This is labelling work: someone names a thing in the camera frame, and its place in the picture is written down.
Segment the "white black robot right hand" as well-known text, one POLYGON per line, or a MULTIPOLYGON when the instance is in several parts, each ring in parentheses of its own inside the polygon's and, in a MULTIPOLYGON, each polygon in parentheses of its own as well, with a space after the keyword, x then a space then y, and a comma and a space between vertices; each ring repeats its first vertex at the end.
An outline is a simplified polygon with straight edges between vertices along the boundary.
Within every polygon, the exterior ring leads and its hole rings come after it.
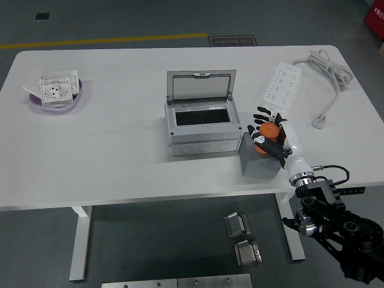
POLYGON ((253 117, 256 126, 247 126, 251 139, 258 148, 280 162, 281 167, 287 171, 289 183, 297 187, 300 181, 306 184, 314 182, 313 168, 304 160, 304 152, 293 125, 280 113, 265 107, 257 107, 257 113, 253 117), (263 124, 277 126, 277 141, 262 134, 263 124))

